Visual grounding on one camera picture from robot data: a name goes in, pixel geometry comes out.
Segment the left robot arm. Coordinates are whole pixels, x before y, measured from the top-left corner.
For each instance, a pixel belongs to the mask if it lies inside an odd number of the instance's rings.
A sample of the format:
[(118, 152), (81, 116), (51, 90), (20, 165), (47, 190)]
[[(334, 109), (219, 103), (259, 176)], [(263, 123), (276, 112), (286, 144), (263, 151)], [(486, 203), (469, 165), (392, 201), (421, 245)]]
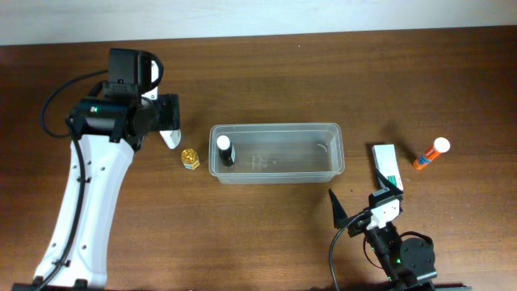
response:
[(179, 97), (160, 94), (164, 67), (146, 51), (113, 48), (107, 79), (66, 117), (69, 177), (53, 236), (29, 290), (102, 290), (107, 247), (124, 177), (145, 137), (181, 141)]

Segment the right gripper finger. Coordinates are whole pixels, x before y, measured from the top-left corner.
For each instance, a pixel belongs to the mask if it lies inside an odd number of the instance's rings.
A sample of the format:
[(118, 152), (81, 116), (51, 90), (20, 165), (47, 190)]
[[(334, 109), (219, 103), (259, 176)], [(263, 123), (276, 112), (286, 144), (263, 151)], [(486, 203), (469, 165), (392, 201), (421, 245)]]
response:
[(375, 169), (375, 172), (380, 187), (382, 190), (385, 190), (385, 193), (396, 198), (403, 197), (403, 191), (398, 186), (387, 179), (378, 169)]
[(348, 216), (331, 188), (328, 190), (328, 193), (332, 207), (334, 228), (340, 230), (347, 225)]

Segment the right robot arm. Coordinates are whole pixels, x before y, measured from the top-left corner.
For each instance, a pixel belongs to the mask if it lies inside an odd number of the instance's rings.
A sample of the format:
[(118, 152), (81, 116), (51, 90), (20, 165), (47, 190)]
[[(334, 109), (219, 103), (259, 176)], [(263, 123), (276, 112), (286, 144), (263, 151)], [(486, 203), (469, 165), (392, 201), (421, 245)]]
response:
[(333, 191), (329, 191), (334, 228), (338, 231), (329, 249), (329, 266), (334, 287), (339, 284), (334, 270), (334, 247), (343, 233), (350, 237), (362, 234), (378, 265), (388, 278), (389, 290), (433, 290), (437, 277), (433, 240), (415, 231), (398, 233), (393, 220), (401, 212), (403, 191), (376, 170), (380, 189), (368, 196), (368, 207), (348, 216)]

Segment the small gold-lidded balm jar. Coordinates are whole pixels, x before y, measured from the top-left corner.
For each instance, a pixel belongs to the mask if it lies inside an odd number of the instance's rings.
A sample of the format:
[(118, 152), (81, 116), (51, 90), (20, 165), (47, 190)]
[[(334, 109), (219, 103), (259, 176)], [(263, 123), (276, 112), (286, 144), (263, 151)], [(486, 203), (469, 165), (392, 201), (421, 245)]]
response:
[(193, 149), (185, 149), (181, 153), (181, 161), (189, 170), (195, 170), (200, 165), (199, 155)]

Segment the white lotion bottle clear cap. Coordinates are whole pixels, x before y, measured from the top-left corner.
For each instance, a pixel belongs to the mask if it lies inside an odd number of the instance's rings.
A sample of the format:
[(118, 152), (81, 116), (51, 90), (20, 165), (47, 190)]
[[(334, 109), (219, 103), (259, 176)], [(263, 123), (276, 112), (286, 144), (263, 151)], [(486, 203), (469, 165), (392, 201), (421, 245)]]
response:
[(167, 147), (171, 150), (176, 149), (181, 142), (182, 134), (180, 129), (160, 131), (160, 135)]

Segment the dark bottle white cap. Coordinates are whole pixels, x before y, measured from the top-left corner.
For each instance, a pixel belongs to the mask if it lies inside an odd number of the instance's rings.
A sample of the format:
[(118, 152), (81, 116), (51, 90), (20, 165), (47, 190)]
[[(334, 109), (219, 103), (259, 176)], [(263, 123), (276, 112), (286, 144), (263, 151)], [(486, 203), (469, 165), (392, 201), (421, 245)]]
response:
[(216, 139), (216, 146), (222, 164), (226, 167), (232, 167), (235, 163), (235, 150), (229, 137), (220, 135)]

